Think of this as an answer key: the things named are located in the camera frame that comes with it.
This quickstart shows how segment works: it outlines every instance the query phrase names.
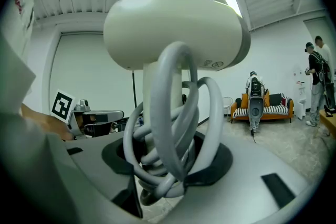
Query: cap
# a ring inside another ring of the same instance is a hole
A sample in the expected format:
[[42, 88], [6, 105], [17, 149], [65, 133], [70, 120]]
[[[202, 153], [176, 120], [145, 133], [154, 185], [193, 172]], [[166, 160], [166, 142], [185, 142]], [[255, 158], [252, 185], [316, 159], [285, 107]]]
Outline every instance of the cap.
[[306, 48], [308, 48], [308, 47], [312, 47], [312, 48], [314, 48], [314, 45], [313, 45], [311, 42], [308, 42], [308, 43], [306, 44]]

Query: black backpack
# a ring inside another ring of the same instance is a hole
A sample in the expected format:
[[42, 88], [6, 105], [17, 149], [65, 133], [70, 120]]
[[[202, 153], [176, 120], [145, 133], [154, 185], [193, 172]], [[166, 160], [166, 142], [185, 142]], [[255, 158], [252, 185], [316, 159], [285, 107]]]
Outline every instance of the black backpack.
[[317, 72], [317, 76], [319, 77], [320, 82], [323, 85], [329, 84], [331, 82], [329, 65], [318, 52], [314, 51], [311, 55], [315, 57], [316, 63], [320, 65], [320, 70]]
[[251, 79], [251, 96], [261, 96], [261, 82], [257, 78]]

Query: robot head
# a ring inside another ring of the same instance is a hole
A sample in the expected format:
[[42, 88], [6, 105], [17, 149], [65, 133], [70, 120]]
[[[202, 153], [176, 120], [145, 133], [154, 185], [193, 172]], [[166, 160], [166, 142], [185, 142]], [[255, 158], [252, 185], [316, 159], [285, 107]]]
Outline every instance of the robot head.
[[128, 70], [156, 62], [174, 41], [191, 48], [198, 68], [215, 71], [241, 62], [250, 48], [244, 20], [213, 0], [121, 0], [104, 24], [110, 56]]

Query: sofa cushion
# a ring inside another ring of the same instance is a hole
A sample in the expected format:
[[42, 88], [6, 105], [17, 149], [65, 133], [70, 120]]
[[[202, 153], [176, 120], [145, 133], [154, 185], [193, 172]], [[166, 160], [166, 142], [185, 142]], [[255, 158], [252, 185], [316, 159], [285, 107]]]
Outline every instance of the sofa cushion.
[[268, 108], [264, 108], [265, 114], [278, 114], [278, 115], [288, 115], [288, 107], [280, 105], [271, 105]]
[[248, 106], [248, 96], [247, 96], [246, 93], [243, 93], [243, 94], [241, 95], [241, 105], [240, 105], [240, 107], [241, 107], [242, 109], [246, 109], [247, 106]]
[[282, 101], [281, 93], [270, 94], [269, 96], [269, 105], [280, 105]]
[[240, 109], [240, 106], [242, 105], [242, 100], [241, 100], [241, 98], [237, 98], [237, 99], [236, 99], [236, 103], [237, 103], [237, 108]]
[[[288, 115], [288, 107], [284, 105], [276, 105], [264, 107], [264, 114], [277, 114], [277, 115]], [[247, 116], [247, 109], [239, 108], [233, 113], [233, 118], [244, 117]]]
[[269, 107], [270, 103], [269, 103], [269, 91], [267, 91], [267, 93], [264, 96], [264, 106]]
[[239, 109], [236, 109], [236, 111], [233, 113], [233, 118], [244, 117], [244, 116], [247, 116], [247, 109], [239, 108]]

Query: sneaker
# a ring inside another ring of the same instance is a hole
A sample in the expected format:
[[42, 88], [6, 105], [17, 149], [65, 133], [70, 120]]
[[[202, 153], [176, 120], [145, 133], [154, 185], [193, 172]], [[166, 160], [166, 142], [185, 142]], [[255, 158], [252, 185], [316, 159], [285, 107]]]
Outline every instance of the sneaker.
[[309, 125], [309, 126], [312, 126], [312, 127], [315, 127], [316, 126], [316, 123], [311, 123], [310, 121], [306, 121], [306, 125]]

